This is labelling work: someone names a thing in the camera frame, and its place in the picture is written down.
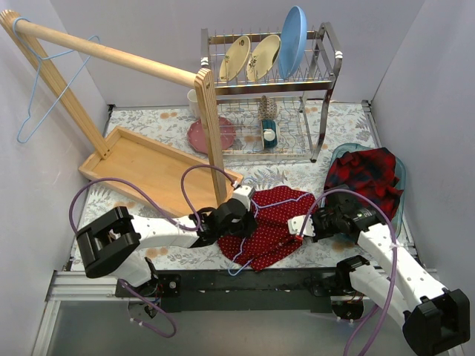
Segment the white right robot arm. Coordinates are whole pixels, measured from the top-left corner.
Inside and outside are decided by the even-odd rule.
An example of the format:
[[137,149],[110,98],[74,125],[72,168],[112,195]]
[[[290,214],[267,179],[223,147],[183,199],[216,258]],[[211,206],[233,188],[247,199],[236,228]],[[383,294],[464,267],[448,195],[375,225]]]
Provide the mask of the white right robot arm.
[[391,317],[416,355],[437,355],[470,340],[468,297],[444,286],[397,243],[390,219],[377,204],[343,188],[320,198],[324,206],[311,205],[298,233],[314,240],[346,234],[386,273],[361,256],[341,261],[335,277],[341,293],[369,297],[381,309],[379,320]]

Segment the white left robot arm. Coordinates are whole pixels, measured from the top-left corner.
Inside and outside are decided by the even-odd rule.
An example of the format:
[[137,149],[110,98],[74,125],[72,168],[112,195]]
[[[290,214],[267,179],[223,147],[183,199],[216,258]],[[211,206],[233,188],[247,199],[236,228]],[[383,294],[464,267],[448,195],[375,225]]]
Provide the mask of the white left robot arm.
[[90,279],[113,276],[125,280],[143,297],[158,287],[157,273],[139,251],[147,248],[201,248],[221,237],[251,237],[258,227],[254,214],[230,199],[218,208],[175,218],[149,218],[113,208],[76,233],[85,274]]

